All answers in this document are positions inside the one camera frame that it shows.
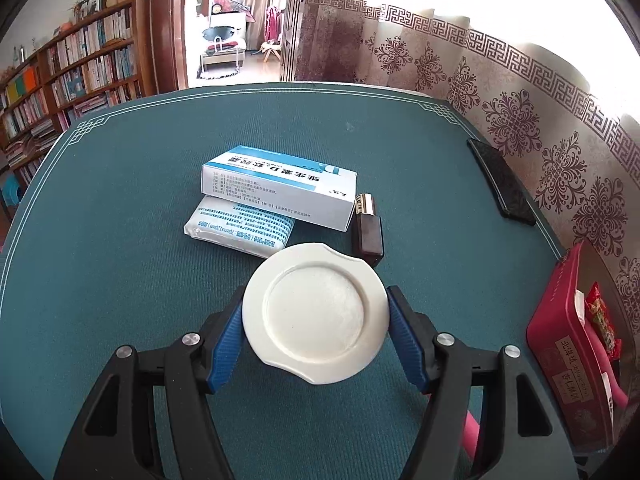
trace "green tablecloth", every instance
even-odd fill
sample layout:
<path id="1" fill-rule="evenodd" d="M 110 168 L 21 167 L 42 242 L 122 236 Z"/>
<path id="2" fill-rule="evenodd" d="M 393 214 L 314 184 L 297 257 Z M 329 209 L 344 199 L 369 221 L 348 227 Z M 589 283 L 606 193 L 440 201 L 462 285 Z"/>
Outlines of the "green tablecloth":
<path id="1" fill-rule="evenodd" d="M 446 103 L 334 84 L 191 89 L 76 124 L 2 252 L 0 407 L 16 443 L 51 478 L 113 350 L 171 343 L 248 281 L 259 258 L 182 233 L 202 163 L 237 144 L 357 171 L 383 219 L 383 283 L 469 345 L 524 347 L 559 245 L 546 224 L 500 216 L 466 145 L 476 135 Z M 348 252 L 348 234 L 297 222 L 289 243 L 307 241 Z M 326 386 L 261 364 L 245 345 L 213 400 L 238 480 L 395 479 L 426 405 L 388 339 L 363 372 Z M 166 407 L 157 412 L 165 471 L 178 478 Z"/>

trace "smartphone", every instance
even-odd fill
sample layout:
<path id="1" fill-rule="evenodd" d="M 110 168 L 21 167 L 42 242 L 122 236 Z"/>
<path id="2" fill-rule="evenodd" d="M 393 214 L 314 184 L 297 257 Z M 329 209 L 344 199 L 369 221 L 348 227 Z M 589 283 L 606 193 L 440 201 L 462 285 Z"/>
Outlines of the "smartphone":
<path id="1" fill-rule="evenodd" d="M 528 225 L 535 225 L 536 217 L 522 192 L 520 182 L 500 152 L 480 140 L 469 139 L 467 143 L 476 156 L 487 182 L 494 190 L 500 214 Z"/>

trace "bookshelf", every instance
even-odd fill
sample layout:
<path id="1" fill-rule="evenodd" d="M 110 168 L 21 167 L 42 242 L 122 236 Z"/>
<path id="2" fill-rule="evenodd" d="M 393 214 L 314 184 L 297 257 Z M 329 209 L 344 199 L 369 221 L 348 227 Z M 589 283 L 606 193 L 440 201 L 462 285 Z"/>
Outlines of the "bookshelf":
<path id="1" fill-rule="evenodd" d="M 83 114 L 155 95 L 149 0 L 100 10 L 31 54 L 0 84 L 0 148 L 23 189 Z"/>

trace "picture frame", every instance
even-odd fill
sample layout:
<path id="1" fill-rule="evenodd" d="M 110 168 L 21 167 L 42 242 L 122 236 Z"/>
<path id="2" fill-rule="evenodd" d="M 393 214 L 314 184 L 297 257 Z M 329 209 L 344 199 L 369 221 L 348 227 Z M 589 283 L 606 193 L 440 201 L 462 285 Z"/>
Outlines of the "picture frame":
<path id="1" fill-rule="evenodd" d="M 82 0 L 78 3 L 78 21 L 104 9 L 104 0 Z"/>

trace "white and blue box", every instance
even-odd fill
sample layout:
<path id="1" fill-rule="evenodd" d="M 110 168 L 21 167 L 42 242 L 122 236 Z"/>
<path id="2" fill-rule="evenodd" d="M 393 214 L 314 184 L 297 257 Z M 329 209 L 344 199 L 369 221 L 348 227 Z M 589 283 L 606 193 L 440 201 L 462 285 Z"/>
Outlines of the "white and blue box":
<path id="1" fill-rule="evenodd" d="M 202 192 L 344 232 L 353 213 L 356 173 L 236 146 L 203 165 Z"/>

